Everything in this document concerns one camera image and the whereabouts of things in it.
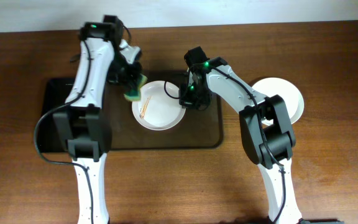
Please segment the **green yellow sponge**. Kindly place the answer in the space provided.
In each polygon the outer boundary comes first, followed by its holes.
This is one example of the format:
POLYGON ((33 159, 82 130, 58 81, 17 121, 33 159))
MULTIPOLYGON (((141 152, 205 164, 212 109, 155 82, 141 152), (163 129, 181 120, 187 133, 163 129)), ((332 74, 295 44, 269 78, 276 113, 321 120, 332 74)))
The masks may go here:
POLYGON ((124 93, 124 98, 127 101, 141 100, 140 89, 147 82, 147 77, 140 74, 134 81, 130 82, 129 89, 124 93))

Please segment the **white plate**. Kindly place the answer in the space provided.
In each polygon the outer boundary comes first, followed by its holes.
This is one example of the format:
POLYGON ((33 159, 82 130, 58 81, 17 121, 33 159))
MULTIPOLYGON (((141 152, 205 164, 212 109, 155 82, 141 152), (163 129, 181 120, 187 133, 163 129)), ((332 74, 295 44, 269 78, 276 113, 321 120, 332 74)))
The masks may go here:
POLYGON ((281 96, 287 107, 291 124, 301 118, 305 102, 300 90, 291 82, 282 78, 263 78, 253 84, 252 88, 269 97, 281 96))
POLYGON ((176 126, 184 117, 186 109, 179 104, 179 88, 166 81, 153 81, 141 89, 141 100, 132 102, 132 113, 143 127, 163 131, 176 126))

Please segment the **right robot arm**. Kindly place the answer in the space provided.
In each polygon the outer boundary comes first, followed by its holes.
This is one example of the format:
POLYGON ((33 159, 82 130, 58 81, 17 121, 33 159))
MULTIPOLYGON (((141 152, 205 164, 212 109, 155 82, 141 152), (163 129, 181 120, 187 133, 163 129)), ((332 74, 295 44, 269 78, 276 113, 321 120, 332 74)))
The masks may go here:
POLYGON ((188 81, 179 103, 202 110, 218 95, 239 115, 242 147, 262 175, 270 223, 304 223, 291 177, 295 133, 283 98, 267 96, 239 78, 221 57, 208 58, 201 47, 184 56, 188 81))

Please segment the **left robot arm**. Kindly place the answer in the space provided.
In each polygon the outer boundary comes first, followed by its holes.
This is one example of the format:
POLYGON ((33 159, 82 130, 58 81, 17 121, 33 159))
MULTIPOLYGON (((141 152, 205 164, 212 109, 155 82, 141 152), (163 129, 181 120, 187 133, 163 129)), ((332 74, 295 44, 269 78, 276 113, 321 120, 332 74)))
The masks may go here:
POLYGON ((112 128, 103 113, 107 83, 123 86, 128 101, 141 99, 147 82, 139 62, 140 47, 123 38, 127 27, 117 16, 86 22, 80 29, 80 61, 64 105, 52 114, 61 145, 75 168, 79 223, 109 223, 104 167, 111 149, 112 128))

